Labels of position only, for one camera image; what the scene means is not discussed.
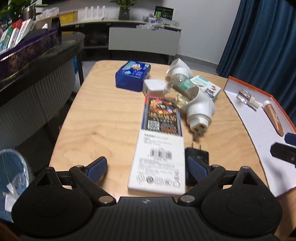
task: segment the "blue tin box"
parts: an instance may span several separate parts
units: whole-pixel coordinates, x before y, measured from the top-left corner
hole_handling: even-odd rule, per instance
[[[141,92],[143,82],[147,79],[150,69],[150,64],[128,61],[115,74],[116,87]]]

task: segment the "curtain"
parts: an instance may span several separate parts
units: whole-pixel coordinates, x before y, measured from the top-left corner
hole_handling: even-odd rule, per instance
[[[241,0],[217,73],[274,96],[296,125],[296,13],[286,0]]]

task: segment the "barcode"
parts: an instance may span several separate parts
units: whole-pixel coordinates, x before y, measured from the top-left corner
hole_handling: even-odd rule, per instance
[[[153,157],[154,159],[158,159],[158,160],[171,160],[172,152],[167,150],[151,149],[150,157]]]
[[[155,120],[148,120],[148,130],[151,131],[159,131],[159,121]]]

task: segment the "black countertop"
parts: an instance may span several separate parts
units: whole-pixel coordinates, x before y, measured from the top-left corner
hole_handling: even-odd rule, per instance
[[[83,49],[84,34],[62,34],[62,41],[26,67],[0,82],[0,106],[74,58]]]

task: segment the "potted plant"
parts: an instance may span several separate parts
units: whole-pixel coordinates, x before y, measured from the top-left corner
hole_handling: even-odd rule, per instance
[[[8,6],[0,11],[0,16],[7,17],[8,21],[15,22],[21,17],[22,9],[35,5],[36,7],[43,7],[43,5],[36,5],[37,0],[11,0]]]
[[[112,0],[110,2],[120,5],[118,20],[129,20],[129,7],[137,3],[132,0]]]

